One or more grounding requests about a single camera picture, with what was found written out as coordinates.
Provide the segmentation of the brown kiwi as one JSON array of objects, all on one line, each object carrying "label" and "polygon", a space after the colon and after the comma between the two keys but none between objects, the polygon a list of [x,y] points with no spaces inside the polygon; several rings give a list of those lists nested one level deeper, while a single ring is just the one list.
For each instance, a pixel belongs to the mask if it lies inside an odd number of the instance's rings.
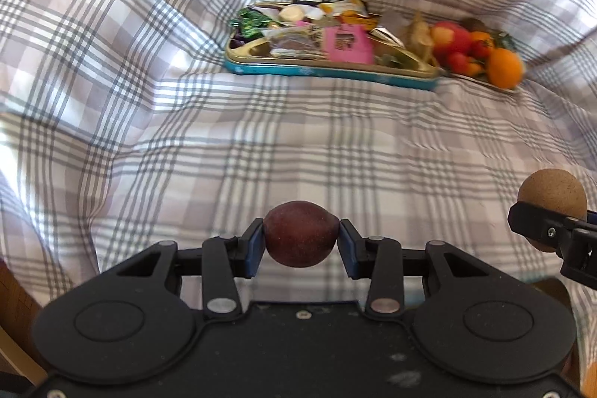
[{"label": "brown kiwi", "polygon": [[517,202],[587,221],[588,202],[584,186],[565,170],[541,169],[534,172],[520,186]]}]

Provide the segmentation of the dark red plum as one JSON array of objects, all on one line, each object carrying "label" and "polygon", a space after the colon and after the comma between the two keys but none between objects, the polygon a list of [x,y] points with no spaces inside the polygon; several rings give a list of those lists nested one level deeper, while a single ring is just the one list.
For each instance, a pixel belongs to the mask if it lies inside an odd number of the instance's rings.
[{"label": "dark red plum", "polygon": [[263,220],[265,247],[274,261],[286,267],[312,267],[331,253],[339,227],[340,220],[315,203],[285,202]]}]

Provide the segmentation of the large orange on plate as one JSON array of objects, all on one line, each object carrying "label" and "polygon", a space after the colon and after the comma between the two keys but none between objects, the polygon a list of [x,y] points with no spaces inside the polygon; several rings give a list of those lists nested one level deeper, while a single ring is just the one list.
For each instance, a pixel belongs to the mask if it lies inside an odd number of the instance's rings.
[{"label": "large orange on plate", "polygon": [[514,51],[495,48],[486,61],[489,82],[500,89],[513,89],[522,80],[525,72],[521,58]]}]

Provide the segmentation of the grey plaid cloth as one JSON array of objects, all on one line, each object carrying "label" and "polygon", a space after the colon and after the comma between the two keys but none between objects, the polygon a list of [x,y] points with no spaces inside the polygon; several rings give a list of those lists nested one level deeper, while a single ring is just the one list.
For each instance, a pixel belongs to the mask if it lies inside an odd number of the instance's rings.
[{"label": "grey plaid cloth", "polygon": [[37,302],[295,199],[557,275],[507,212],[543,167],[596,198],[596,0],[365,0],[506,31],[527,70],[513,94],[226,72],[230,20],[265,1],[285,0],[1,0],[1,256]]}]

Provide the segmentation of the small mandarin on plate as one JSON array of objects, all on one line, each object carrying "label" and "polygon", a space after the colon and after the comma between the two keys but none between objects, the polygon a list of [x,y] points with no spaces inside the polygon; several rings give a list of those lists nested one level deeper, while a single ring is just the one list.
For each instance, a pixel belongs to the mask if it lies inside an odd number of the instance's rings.
[{"label": "small mandarin on plate", "polygon": [[476,78],[485,73],[485,65],[478,60],[470,60],[465,69],[465,74],[469,77]]}]

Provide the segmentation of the front cherry tomato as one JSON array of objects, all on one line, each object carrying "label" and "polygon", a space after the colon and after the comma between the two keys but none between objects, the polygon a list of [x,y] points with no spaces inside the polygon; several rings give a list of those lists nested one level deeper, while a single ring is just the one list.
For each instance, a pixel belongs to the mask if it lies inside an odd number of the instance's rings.
[{"label": "front cherry tomato", "polygon": [[446,58],[448,69],[455,74],[469,74],[469,57],[464,53],[451,53]]}]

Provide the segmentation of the upper cherry tomato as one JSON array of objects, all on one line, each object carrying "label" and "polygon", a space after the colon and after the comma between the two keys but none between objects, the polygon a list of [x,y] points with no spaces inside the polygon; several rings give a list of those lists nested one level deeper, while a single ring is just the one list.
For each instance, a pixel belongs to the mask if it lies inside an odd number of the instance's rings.
[{"label": "upper cherry tomato", "polygon": [[495,49],[494,42],[491,38],[485,38],[484,40],[475,40],[471,45],[471,51],[469,54],[475,60],[481,60],[484,62],[487,60]]}]

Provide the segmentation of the green white box behind fruit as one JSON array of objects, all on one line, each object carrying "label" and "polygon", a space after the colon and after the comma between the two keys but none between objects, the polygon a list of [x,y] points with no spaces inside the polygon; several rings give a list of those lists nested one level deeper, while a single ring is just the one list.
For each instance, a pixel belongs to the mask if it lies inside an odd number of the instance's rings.
[{"label": "green white box behind fruit", "polygon": [[495,30],[492,33],[494,45],[496,48],[504,48],[504,50],[510,50],[512,53],[516,53],[517,48],[514,38],[503,30]]}]

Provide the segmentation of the red yellow apple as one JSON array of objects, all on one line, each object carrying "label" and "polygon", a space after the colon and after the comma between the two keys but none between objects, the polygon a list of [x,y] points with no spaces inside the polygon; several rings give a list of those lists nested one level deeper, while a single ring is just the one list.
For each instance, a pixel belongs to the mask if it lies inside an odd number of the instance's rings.
[{"label": "red yellow apple", "polygon": [[453,54],[467,59],[472,46],[472,33],[451,21],[439,21],[431,26],[433,55],[442,67],[448,66]]}]

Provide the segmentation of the pink snack packet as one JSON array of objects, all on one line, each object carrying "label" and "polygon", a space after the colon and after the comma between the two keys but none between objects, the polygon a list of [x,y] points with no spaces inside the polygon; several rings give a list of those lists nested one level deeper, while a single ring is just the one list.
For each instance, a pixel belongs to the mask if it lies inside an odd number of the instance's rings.
[{"label": "pink snack packet", "polygon": [[322,50],[333,63],[372,65],[374,62],[372,42],[358,24],[325,27]]}]

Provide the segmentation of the silver foil packet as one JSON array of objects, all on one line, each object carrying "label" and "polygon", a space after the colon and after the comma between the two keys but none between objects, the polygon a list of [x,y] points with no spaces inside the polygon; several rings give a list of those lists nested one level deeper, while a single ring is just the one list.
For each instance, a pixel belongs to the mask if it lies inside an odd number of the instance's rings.
[{"label": "silver foil packet", "polygon": [[385,43],[392,43],[405,48],[409,23],[404,16],[393,9],[385,10],[378,19],[378,24],[371,30],[371,35],[383,40]]}]

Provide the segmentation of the orange long snack bar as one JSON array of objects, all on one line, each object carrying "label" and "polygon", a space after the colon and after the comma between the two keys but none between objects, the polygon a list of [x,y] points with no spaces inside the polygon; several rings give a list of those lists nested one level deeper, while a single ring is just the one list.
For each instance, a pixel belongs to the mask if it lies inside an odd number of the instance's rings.
[{"label": "orange long snack bar", "polygon": [[378,27],[379,19],[378,15],[361,16],[356,13],[345,13],[337,16],[337,19],[342,24],[347,25],[360,25],[363,30],[370,32],[372,29]]}]

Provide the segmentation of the green foil candies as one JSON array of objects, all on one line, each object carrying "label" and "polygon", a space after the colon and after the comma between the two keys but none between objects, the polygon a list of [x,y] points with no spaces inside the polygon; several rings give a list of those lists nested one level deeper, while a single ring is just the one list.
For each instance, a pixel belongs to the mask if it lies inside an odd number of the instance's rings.
[{"label": "green foil candies", "polygon": [[244,46],[246,43],[251,43],[253,40],[259,40],[259,38],[263,38],[264,30],[280,27],[277,21],[253,7],[240,9],[229,24],[233,29],[232,40],[230,41],[231,48],[237,48]]}]

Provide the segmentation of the pastry labelled snack packet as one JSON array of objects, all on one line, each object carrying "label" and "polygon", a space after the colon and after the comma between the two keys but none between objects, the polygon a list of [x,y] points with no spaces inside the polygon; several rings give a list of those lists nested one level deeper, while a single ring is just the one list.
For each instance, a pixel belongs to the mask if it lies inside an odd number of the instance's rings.
[{"label": "pastry labelled snack packet", "polygon": [[320,3],[318,7],[330,16],[358,16],[367,17],[368,11],[361,0],[339,0],[334,2]]}]

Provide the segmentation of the white wrapped candy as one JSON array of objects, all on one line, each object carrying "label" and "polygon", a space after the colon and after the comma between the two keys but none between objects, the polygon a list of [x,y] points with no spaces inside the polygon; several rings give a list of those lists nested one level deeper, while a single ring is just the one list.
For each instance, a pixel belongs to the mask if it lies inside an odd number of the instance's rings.
[{"label": "white wrapped candy", "polygon": [[320,20],[325,12],[319,8],[306,4],[286,5],[279,11],[279,19],[283,22],[298,22],[305,18],[309,20]]}]

